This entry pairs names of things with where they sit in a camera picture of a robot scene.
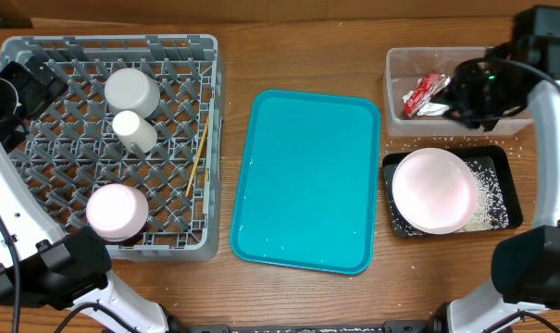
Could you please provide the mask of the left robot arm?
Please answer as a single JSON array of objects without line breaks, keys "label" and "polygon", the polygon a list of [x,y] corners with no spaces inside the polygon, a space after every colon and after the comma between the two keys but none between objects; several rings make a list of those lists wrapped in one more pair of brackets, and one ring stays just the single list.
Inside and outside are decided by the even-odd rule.
[{"label": "left robot arm", "polygon": [[25,141],[26,120],[36,119],[68,88],[36,57],[0,68],[0,305],[46,305],[67,317],[78,313],[112,332],[182,332],[178,318],[131,289],[112,269],[106,246],[89,227],[65,234],[31,195],[8,154]]}]

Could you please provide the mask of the white plastic cup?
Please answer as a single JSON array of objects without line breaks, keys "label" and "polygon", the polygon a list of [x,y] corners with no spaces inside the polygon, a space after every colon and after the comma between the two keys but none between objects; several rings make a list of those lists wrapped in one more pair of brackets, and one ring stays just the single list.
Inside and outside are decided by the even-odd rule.
[{"label": "white plastic cup", "polygon": [[156,146],[156,129],[133,111],[118,112],[113,118],[112,128],[127,149],[135,143],[147,153]]}]

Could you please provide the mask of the wooden chopstick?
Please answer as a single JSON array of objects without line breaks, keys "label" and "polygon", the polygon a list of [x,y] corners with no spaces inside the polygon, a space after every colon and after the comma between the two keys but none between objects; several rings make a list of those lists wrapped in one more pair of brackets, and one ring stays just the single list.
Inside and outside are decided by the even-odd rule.
[{"label": "wooden chopstick", "polygon": [[185,191],[185,195],[187,197],[189,197],[190,194],[192,193],[193,181],[194,181],[195,175],[197,173],[197,168],[198,168],[198,165],[199,165],[199,161],[200,161],[200,158],[201,158],[202,151],[204,150],[208,130],[209,130],[209,115],[205,119],[205,126],[204,126],[204,130],[202,132],[202,136],[201,136],[200,141],[199,141],[197,154],[196,154],[196,156],[193,160],[193,168],[192,168],[192,171],[191,171],[191,174],[190,174],[188,186],[187,186],[186,191]]}]

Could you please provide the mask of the large white plate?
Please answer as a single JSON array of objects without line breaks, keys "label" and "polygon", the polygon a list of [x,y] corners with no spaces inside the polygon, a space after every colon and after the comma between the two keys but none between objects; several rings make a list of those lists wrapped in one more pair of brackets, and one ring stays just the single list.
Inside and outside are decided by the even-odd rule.
[{"label": "large white plate", "polygon": [[392,198],[401,216],[429,234],[463,228],[478,201],[476,180],[457,155],[424,148],[407,155],[395,168]]}]

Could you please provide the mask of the grey bowl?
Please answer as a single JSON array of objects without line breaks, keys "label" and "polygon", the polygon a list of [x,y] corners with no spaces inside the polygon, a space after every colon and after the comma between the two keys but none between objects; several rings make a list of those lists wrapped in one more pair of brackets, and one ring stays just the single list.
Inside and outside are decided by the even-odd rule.
[{"label": "grey bowl", "polygon": [[140,70],[124,68],[106,80],[105,99],[113,115],[132,111],[139,117],[148,118],[159,105],[160,91],[156,81]]}]

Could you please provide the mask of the red sauce packet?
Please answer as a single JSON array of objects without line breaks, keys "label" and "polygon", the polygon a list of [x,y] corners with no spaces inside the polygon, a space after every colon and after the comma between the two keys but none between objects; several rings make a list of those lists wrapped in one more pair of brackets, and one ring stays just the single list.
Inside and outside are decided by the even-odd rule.
[{"label": "red sauce packet", "polygon": [[415,117],[431,97],[448,84],[448,80],[446,75],[434,71],[422,77],[417,87],[403,97],[404,115],[407,118]]}]

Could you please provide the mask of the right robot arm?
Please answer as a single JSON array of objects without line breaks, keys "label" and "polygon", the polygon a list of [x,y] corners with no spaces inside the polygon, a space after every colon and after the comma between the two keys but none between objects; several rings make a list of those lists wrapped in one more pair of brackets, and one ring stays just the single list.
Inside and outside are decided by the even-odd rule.
[{"label": "right robot arm", "polygon": [[524,317],[560,310],[560,7],[514,16],[511,39],[460,63],[433,96],[445,117],[469,129],[528,109],[537,139],[538,194],[532,228],[501,241],[490,278],[442,304],[428,332],[501,332]]}]

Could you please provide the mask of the white napkin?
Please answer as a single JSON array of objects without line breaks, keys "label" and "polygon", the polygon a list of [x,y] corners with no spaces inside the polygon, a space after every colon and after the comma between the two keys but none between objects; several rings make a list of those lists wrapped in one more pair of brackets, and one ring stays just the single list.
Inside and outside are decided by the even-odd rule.
[{"label": "white napkin", "polygon": [[[404,102],[404,105],[406,105],[406,102],[412,98],[414,95],[417,96],[421,96],[423,97],[425,95],[424,92],[415,92],[415,91],[409,91],[406,95],[404,95],[402,97],[402,100]],[[448,111],[450,109],[449,105],[445,105],[445,104],[438,104],[438,103],[432,103],[432,102],[426,102],[425,104],[423,104],[420,108],[418,108],[416,110],[415,113],[413,114],[408,114],[406,111],[404,111],[404,114],[407,118],[413,118],[413,117],[438,117],[438,116],[442,116],[446,111]]]}]

